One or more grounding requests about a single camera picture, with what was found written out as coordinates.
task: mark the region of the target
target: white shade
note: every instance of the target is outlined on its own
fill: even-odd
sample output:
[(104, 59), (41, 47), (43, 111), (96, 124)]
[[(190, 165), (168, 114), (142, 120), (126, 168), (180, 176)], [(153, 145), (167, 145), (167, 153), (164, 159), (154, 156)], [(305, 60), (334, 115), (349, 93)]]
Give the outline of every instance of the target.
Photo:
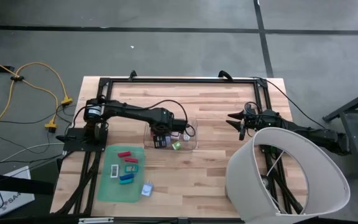
[[(262, 183), (254, 147), (277, 147), (301, 166), (308, 198), (301, 213), (281, 214)], [(226, 190), (241, 219), (246, 223), (295, 223), (335, 212), (350, 199), (349, 185), (337, 165), (311, 141), (281, 128), (264, 128), (230, 158), (226, 170)]]

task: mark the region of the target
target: green block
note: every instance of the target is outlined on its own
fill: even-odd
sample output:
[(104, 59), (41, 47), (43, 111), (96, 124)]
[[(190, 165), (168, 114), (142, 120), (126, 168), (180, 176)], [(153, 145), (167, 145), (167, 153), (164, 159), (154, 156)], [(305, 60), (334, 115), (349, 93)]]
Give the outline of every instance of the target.
[(179, 150), (180, 148), (181, 148), (181, 144), (180, 144), (180, 142), (175, 142), (175, 143), (173, 143), (172, 144), (172, 148), (174, 149), (174, 150)]

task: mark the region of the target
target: clear plastic container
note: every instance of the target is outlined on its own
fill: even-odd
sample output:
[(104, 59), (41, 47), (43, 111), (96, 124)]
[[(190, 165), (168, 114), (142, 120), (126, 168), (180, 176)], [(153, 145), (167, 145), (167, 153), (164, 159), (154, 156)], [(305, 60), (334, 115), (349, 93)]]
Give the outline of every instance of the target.
[[(192, 125), (192, 127), (195, 130), (195, 135), (193, 137), (190, 137), (190, 139), (188, 141), (186, 141), (184, 139), (184, 136), (186, 133), (179, 134), (179, 137), (177, 136), (178, 133), (172, 133), (170, 135), (167, 135), (167, 137), (170, 138), (170, 142), (167, 142), (167, 146), (158, 148), (158, 149), (175, 150), (174, 147), (172, 146), (172, 144), (174, 144), (176, 142), (180, 143), (180, 149), (178, 149), (178, 151), (189, 151), (189, 150), (193, 150), (193, 149), (197, 148), (197, 136), (198, 136), (197, 127), (198, 127), (198, 125), (197, 125), (196, 118), (188, 118), (188, 124)], [(187, 128), (186, 130), (189, 134), (193, 134), (192, 128)], [(150, 126), (147, 123), (145, 125), (145, 130), (144, 130), (143, 143), (144, 143), (145, 148), (155, 149)]]

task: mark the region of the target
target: gray floor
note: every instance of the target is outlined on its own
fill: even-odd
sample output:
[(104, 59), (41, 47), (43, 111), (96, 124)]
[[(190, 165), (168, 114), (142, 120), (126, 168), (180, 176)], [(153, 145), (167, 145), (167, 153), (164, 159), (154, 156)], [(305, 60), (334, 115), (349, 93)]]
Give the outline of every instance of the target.
[[(260, 0), (260, 6), (266, 29), (358, 30), (356, 0)], [(256, 21), (251, 0), (0, 0), (0, 24), (257, 29)], [(267, 45), (274, 77), (285, 79), (288, 96), (312, 118), (322, 122), (322, 116), (358, 95), (358, 35), (267, 35)], [(83, 76), (128, 75), (133, 69), (138, 75), (216, 76), (225, 70), (234, 77), (266, 77), (258, 34), (0, 30), (0, 63), (17, 68), (33, 61), (59, 71), (75, 100)], [(22, 74), (63, 97), (46, 69), (32, 67)], [(0, 112), (9, 84), (9, 75), (0, 74)], [(50, 96), (18, 83), (3, 119), (35, 121), (53, 113), (53, 104)], [(316, 127), (295, 107), (291, 112), (294, 122)], [(27, 147), (43, 144), (43, 125), (0, 123), (0, 136)], [(61, 121), (58, 125), (65, 127)], [(339, 121), (327, 126), (343, 130)], [(0, 160), (19, 150), (0, 140)], [(14, 159), (50, 157), (61, 150), (55, 146), (42, 155), (24, 152)], [(329, 155), (345, 174), (358, 171), (353, 156)], [(19, 166), (1, 164), (0, 174)], [(349, 184), (351, 201), (328, 217), (358, 221), (358, 180)]]

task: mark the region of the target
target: wooden table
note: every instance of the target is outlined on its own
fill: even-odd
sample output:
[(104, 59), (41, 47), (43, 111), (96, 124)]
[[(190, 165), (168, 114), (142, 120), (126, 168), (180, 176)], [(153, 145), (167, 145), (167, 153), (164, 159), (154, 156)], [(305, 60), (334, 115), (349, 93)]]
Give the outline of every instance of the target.
[[(96, 97), (100, 77), (84, 77), (76, 110), (86, 100)], [(281, 78), (271, 82), (285, 91)], [(287, 99), (269, 84), (273, 110), (291, 121)], [(233, 204), (225, 196), (225, 173), (230, 157), (245, 144), (239, 141), (238, 132), (228, 125), (227, 114), (244, 108), (247, 101), (255, 101), (254, 89), (248, 84), (208, 83), (115, 83), (112, 99), (137, 106), (149, 106), (164, 99), (179, 101), (189, 117), (198, 121), (198, 147), (190, 151), (164, 151), (145, 149), (145, 180), (154, 184), (151, 197), (141, 196), (136, 203), (100, 202), (97, 198), (102, 156), (92, 216), (115, 217), (203, 217), (238, 218)], [(160, 105), (181, 118), (181, 108), (173, 103)], [(78, 116), (76, 126), (85, 125), (83, 114)], [(125, 118), (109, 120), (107, 145), (131, 145), (143, 147), (145, 123)], [(259, 171), (265, 174), (263, 154), (257, 153)], [(57, 211), (69, 199), (78, 185), (84, 152), (74, 152), (67, 157), (60, 171), (51, 212)], [(288, 188), (298, 201), (305, 204), (307, 189), (299, 165), (290, 156), (283, 155), (283, 165)], [(88, 188), (85, 189), (81, 209), (86, 205)]]

